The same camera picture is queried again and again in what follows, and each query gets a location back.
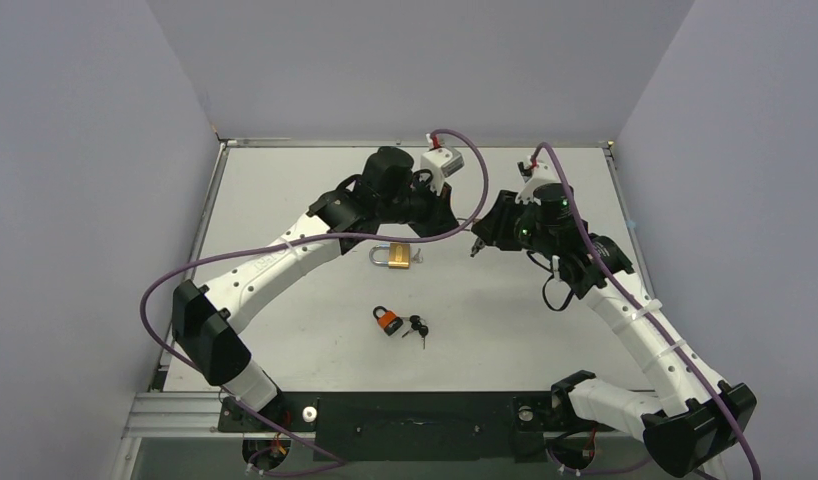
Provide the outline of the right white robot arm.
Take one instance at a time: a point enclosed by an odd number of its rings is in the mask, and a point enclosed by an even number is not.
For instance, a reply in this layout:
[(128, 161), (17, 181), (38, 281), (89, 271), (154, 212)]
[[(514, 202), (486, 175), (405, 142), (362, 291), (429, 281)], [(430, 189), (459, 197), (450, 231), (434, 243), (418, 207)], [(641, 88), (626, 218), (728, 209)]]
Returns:
[(542, 185), (530, 196), (501, 191), (471, 231), (478, 247), (547, 259), (554, 278), (605, 322), (654, 391), (647, 396), (578, 371), (551, 388), (549, 413), (557, 424), (592, 421), (624, 432), (677, 478), (738, 443), (757, 405), (753, 392), (702, 361), (669, 325), (620, 247), (576, 221), (561, 184)]

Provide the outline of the silver key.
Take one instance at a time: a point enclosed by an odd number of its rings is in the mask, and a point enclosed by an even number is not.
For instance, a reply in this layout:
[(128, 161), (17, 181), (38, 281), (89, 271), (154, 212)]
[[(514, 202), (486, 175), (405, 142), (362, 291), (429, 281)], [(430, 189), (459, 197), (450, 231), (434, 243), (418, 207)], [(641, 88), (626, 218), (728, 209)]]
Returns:
[(420, 248), (416, 249), (411, 257), (411, 262), (414, 264), (420, 264), (424, 261), (422, 250)]

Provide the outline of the brass padlock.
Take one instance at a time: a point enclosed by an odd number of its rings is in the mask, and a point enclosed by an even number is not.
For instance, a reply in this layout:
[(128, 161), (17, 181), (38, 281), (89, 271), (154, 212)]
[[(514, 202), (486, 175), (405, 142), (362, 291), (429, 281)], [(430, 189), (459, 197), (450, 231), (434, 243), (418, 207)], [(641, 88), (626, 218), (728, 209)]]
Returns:
[(412, 263), (412, 250), (407, 243), (380, 244), (369, 250), (368, 258), (377, 267), (408, 269)]

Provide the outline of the orange black padlock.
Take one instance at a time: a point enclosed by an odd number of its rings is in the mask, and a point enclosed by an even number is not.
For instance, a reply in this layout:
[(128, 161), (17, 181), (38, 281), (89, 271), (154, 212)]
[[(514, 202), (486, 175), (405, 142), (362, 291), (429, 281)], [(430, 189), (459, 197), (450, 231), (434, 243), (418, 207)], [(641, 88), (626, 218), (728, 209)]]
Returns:
[(376, 306), (372, 311), (372, 315), (377, 325), (387, 336), (394, 335), (403, 327), (403, 318), (384, 306)]

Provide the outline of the small padlock with keys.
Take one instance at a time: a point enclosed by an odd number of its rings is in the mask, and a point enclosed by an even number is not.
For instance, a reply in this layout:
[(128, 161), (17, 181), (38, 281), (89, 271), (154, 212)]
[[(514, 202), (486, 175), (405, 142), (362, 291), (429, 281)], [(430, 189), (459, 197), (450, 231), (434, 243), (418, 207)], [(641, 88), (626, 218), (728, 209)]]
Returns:
[(478, 222), (477, 219), (469, 219), (467, 217), (457, 217), (456, 218), (458, 225), (464, 225), (464, 231), (469, 232), (471, 228)]

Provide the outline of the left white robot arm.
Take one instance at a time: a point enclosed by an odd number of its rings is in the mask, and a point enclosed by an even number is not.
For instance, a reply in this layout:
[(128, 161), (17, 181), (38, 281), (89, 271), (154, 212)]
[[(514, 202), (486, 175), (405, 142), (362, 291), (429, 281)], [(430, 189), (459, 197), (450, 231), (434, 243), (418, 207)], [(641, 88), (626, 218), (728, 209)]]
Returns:
[(277, 240), (275, 252), (257, 256), (198, 286), (173, 293), (176, 343), (212, 386), (222, 386), (244, 406), (257, 429), (276, 427), (283, 395), (253, 359), (240, 333), (273, 299), (322, 264), (346, 254), (364, 234), (384, 224), (407, 224), (421, 238), (458, 225), (446, 178), (464, 165), (460, 153), (438, 147), (418, 161), (383, 146), (354, 174), (322, 194)]

